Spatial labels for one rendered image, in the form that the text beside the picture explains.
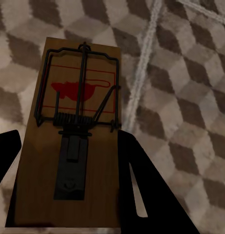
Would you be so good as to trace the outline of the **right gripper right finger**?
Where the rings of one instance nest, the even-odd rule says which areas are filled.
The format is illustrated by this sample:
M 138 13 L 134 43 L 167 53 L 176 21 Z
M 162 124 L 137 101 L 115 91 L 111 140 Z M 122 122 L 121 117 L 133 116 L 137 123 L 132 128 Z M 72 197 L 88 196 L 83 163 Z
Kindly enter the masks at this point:
M 200 234 L 137 139 L 118 130 L 121 234 Z M 137 215 L 133 169 L 148 217 Z

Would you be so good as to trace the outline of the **mousetrap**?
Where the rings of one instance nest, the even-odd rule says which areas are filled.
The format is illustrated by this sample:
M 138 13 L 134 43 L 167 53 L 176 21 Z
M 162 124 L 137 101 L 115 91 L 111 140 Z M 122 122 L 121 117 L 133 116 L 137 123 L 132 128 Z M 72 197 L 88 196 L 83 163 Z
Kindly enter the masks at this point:
M 121 51 L 46 37 L 5 227 L 121 228 Z

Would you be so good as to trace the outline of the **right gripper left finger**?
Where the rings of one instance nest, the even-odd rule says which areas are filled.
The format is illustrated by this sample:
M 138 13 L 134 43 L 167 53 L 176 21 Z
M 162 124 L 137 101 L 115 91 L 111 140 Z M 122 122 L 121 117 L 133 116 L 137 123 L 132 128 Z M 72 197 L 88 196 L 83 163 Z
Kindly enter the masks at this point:
M 18 130 L 0 134 L 0 183 L 22 148 Z

